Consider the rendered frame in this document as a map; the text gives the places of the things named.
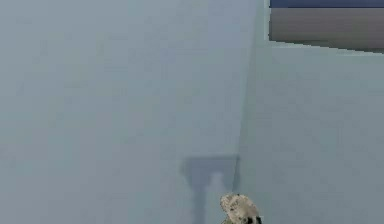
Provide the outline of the beige speckled lump ornament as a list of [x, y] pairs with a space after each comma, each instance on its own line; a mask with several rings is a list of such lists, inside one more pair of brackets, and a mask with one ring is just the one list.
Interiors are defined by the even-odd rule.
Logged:
[[256, 205], [243, 194], [223, 195], [220, 198], [220, 206], [226, 213], [221, 224], [263, 224]]

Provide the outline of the window with grey view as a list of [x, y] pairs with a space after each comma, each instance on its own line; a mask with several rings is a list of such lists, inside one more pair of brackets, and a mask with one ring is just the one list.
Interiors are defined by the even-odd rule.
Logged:
[[384, 54], [384, 0], [270, 0], [269, 40]]

